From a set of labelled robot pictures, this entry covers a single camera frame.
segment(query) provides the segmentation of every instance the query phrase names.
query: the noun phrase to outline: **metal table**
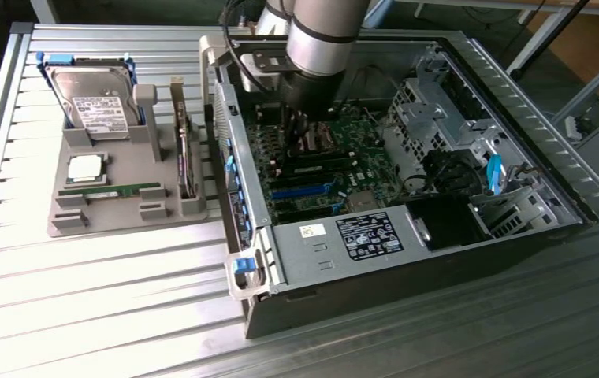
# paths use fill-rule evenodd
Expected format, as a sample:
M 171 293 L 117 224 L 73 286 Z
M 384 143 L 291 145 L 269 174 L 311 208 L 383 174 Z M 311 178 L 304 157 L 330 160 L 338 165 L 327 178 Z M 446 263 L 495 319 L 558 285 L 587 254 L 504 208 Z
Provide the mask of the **metal table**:
M 0 375 L 590 376 L 599 374 L 599 225 L 486 280 L 261 339 L 243 339 L 227 294 L 220 209 L 203 224 L 46 236 L 63 122 L 36 51 L 121 56 L 159 86 L 185 77 L 197 124 L 197 39 L 217 28 L 18 25 L 0 72 Z M 450 39 L 599 212 L 586 164 L 482 47 L 459 32 L 372 31 Z M 208 176 L 213 167 L 203 161 Z M 208 180 L 208 194 L 216 186 Z

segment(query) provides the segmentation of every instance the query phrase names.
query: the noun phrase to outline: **power supply label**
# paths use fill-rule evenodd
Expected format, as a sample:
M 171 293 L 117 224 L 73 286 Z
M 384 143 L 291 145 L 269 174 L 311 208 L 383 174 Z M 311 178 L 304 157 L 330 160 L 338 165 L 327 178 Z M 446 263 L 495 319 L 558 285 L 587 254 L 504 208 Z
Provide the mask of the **power supply label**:
M 336 224 L 351 260 L 359 261 L 404 250 L 386 213 L 340 219 Z

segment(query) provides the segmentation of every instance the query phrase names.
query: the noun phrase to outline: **sticker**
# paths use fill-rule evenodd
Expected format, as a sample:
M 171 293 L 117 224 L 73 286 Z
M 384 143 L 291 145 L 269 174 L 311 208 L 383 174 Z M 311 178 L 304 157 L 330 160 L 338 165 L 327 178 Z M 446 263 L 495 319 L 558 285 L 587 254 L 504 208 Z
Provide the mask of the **sticker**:
M 364 260 L 404 250 L 386 213 L 336 221 L 351 260 Z
M 311 236 L 324 235 L 324 227 L 322 223 L 310 224 L 308 226 L 299 227 L 299 233 L 302 238 L 310 238 Z
M 119 97 L 73 97 L 72 101 L 88 132 L 97 134 L 128 130 Z
M 120 197 L 120 193 L 116 191 L 107 191 L 105 193 L 91 193 L 85 195 L 87 199 L 101 199 L 101 198 L 117 198 Z

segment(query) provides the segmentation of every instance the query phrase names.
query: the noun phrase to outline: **barcode label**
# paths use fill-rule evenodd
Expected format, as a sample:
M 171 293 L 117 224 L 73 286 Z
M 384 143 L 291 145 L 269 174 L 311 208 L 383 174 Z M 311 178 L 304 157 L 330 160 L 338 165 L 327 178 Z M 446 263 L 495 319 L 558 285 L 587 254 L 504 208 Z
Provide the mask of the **barcode label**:
M 125 132 L 129 125 L 119 97 L 73 97 L 81 123 L 91 134 Z

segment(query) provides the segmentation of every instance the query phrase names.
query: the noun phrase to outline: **open computer tower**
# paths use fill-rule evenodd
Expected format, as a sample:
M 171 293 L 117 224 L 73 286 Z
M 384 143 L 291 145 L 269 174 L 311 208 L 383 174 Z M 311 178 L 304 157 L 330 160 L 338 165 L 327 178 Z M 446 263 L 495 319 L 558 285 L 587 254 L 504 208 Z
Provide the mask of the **open computer tower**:
M 241 56 L 284 49 L 236 39 Z M 228 55 L 213 81 L 248 338 L 500 272 L 597 220 L 446 39 L 362 38 L 292 147 L 296 114 L 247 91 Z

